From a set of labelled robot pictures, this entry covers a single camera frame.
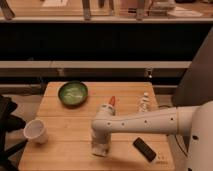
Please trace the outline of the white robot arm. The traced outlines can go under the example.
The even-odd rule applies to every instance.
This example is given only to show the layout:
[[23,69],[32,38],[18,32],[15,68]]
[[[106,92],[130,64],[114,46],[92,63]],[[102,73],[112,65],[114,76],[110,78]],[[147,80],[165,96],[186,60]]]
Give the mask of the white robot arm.
[[92,119],[92,154],[105,157],[112,133],[179,134],[190,137],[184,171],[213,171],[213,101],[119,116],[102,104]]

